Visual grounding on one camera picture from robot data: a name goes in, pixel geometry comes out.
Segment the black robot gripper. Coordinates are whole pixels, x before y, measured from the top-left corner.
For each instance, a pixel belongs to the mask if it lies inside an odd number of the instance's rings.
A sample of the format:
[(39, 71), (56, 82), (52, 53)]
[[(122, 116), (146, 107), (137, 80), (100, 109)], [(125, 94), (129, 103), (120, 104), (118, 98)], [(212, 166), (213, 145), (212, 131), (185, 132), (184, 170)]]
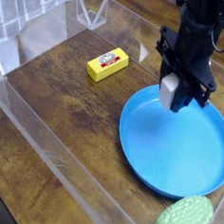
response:
[(178, 112), (192, 100), (200, 106), (209, 103), (217, 84), (209, 62), (224, 30), (224, 0), (186, 0), (181, 6), (181, 24), (174, 31), (160, 28), (157, 51), (162, 56), (159, 76), (163, 79), (171, 72), (179, 77), (179, 85), (170, 110)]

